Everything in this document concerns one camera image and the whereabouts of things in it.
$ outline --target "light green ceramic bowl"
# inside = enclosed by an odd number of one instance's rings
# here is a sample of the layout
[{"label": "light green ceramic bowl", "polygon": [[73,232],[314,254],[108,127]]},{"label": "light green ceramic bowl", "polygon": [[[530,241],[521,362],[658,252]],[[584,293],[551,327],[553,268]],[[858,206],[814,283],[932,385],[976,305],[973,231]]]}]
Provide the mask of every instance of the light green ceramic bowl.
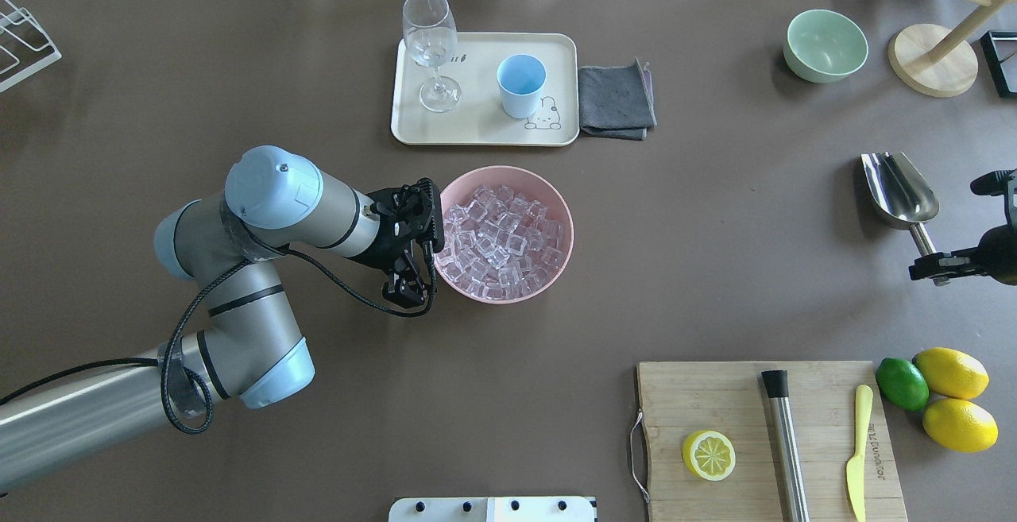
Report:
[{"label": "light green ceramic bowl", "polygon": [[832,83],[843,79],[864,65],[868,58],[865,35],[839,12],[799,12],[787,25],[784,61],[806,81]]}]

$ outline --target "round wooden base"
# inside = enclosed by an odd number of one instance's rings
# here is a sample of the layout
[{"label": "round wooden base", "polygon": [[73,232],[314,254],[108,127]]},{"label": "round wooden base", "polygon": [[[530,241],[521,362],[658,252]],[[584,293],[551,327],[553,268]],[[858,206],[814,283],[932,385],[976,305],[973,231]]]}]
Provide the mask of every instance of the round wooden base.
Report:
[{"label": "round wooden base", "polygon": [[970,44],[961,42],[936,63],[925,55],[950,32],[942,25],[918,23],[894,36],[887,51],[894,73],[928,96],[958,96],[969,90],[978,75],[978,58]]}]

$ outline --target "metal scoop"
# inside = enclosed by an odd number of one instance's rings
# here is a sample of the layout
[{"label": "metal scoop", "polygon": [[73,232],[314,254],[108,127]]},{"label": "metal scoop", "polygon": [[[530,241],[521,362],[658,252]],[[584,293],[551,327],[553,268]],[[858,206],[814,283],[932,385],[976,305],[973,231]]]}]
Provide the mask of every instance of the metal scoop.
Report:
[{"label": "metal scoop", "polygon": [[[862,155],[861,168],[880,218],[891,228],[909,231],[922,256],[936,253],[923,223],[940,213],[940,201],[907,156],[903,153]],[[949,280],[937,278],[934,282],[942,286]]]}]

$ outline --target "pink bowl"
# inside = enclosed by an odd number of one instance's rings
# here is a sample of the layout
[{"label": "pink bowl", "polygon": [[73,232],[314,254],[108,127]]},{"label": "pink bowl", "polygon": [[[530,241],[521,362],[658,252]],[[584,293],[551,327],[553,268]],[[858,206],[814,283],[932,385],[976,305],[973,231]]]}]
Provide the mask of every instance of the pink bowl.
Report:
[{"label": "pink bowl", "polygon": [[547,207],[547,218],[560,222],[562,226],[561,242],[559,245],[564,253],[564,258],[561,260],[561,267],[558,268],[558,270],[550,277],[548,282],[537,291],[523,297],[506,300],[487,299],[470,295],[466,292],[466,290],[463,290],[461,287],[454,284],[445,275],[444,270],[441,267],[436,266],[435,269],[441,276],[441,279],[444,280],[451,288],[470,299],[475,299],[483,303],[516,303],[532,298],[533,296],[551,287],[551,284],[553,284],[555,280],[558,279],[558,276],[564,272],[565,266],[569,265],[569,258],[572,257],[572,245],[575,230],[573,229],[572,213],[569,211],[569,206],[565,205],[565,199],[562,198],[561,194],[553,186],[551,186],[551,183],[544,180],[544,178],[541,178],[540,176],[525,169],[508,167],[505,165],[496,165],[493,167],[484,167],[482,169],[469,171],[445,186],[445,188],[441,191],[441,214],[444,215],[454,205],[468,204],[469,200],[473,198],[473,191],[482,184],[486,184],[491,188],[497,188],[503,184],[516,192],[522,192],[530,198],[541,200],[541,202]]}]

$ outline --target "glass base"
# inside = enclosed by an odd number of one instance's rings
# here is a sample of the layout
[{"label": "glass base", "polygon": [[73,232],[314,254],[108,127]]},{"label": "glass base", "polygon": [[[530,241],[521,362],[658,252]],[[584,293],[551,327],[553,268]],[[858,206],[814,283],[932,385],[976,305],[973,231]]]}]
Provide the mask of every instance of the glass base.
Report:
[{"label": "glass base", "polygon": [[424,109],[434,113],[444,113],[459,103],[462,92],[456,79],[442,76],[441,84],[437,84],[434,77],[431,77],[420,88],[420,103]]}]

